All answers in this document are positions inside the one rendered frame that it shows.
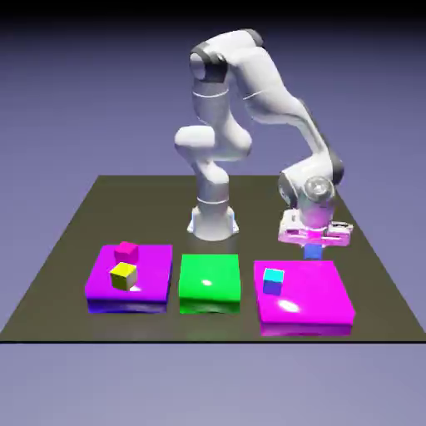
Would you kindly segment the small pink cube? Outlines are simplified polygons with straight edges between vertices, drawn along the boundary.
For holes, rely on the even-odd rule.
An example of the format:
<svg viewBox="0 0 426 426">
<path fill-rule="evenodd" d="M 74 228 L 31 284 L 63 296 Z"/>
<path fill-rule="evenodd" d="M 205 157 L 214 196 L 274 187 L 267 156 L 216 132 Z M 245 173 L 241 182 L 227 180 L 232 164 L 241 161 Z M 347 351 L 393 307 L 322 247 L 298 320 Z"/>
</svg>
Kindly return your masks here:
<svg viewBox="0 0 426 426">
<path fill-rule="evenodd" d="M 136 265 L 139 259 L 139 246 L 128 241 L 122 241 L 114 248 L 114 259 L 116 264 L 123 262 Z"/>
</svg>

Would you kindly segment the small cyan cube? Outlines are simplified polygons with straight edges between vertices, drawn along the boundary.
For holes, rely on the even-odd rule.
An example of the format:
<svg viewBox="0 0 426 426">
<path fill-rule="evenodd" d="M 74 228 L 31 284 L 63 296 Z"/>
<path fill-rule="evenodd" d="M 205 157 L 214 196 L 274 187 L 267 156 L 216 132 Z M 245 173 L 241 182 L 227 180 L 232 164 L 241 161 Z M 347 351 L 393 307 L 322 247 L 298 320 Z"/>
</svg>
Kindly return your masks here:
<svg viewBox="0 0 426 426">
<path fill-rule="evenodd" d="M 284 283 L 285 272 L 283 270 L 265 268 L 263 274 L 263 293 L 279 296 Z"/>
</svg>

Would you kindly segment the large green box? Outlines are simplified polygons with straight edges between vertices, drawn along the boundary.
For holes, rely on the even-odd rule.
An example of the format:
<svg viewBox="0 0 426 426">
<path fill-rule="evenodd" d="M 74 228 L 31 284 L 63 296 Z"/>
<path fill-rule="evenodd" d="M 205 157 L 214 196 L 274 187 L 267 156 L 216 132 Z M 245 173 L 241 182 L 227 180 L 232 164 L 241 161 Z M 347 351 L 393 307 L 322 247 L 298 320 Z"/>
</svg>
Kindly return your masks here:
<svg viewBox="0 0 426 426">
<path fill-rule="evenodd" d="M 184 254 L 178 281 L 181 314 L 239 314 L 237 254 Z"/>
</svg>

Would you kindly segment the large magenta box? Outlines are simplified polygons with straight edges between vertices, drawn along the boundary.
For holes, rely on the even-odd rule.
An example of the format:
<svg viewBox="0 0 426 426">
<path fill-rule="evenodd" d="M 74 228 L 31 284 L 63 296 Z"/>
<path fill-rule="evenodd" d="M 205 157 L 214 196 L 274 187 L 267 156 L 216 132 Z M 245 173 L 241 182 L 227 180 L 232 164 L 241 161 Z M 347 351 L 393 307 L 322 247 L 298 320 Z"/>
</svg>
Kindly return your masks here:
<svg viewBox="0 0 426 426">
<path fill-rule="evenodd" d="M 279 296 L 263 293 L 265 268 L 285 272 Z M 331 260 L 256 260 L 254 287 L 263 337 L 344 336 L 355 310 Z"/>
</svg>

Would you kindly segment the small yellow cube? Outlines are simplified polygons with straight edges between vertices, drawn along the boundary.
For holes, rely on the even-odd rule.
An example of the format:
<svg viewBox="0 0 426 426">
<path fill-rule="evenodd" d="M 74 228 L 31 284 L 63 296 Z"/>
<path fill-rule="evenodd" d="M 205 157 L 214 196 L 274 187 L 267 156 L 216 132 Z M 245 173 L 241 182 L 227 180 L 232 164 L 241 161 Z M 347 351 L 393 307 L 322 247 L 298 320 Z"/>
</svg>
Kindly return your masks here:
<svg viewBox="0 0 426 426">
<path fill-rule="evenodd" d="M 137 282 L 136 265 L 120 262 L 110 271 L 111 285 L 117 290 L 128 291 Z"/>
</svg>

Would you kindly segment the large purple box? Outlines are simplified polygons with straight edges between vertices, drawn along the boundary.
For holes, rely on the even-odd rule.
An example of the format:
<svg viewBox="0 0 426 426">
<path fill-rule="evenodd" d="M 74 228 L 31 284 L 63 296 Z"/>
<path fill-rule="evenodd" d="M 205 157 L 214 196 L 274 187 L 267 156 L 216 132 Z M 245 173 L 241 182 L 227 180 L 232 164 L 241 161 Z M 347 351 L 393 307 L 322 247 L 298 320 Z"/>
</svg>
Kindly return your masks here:
<svg viewBox="0 0 426 426">
<path fill-rule="evenodd" d="M 166 312 L 171 282 L 173 246 L 139 245 L 137 281 L 129 290 L 112 286 L 110 271 L 116 266 L 116 247 L 104 245 L 85 285 L 91 314 Z"/>
</svg>

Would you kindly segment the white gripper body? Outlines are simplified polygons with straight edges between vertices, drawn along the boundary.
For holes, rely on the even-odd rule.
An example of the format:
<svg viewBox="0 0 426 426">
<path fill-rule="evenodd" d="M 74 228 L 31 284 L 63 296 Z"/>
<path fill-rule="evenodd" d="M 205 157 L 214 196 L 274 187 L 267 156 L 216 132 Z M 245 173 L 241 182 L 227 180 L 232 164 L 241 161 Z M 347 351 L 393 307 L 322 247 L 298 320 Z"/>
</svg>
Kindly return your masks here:
<svg viewBox="0 0 426 426">
<path fill-rule="evenodd" d="M 347 246 L 350 243 L 351 228 L 327 228 L 325 230 L 283 230 L 278 241 L 305 246 Z"/>
</svg>

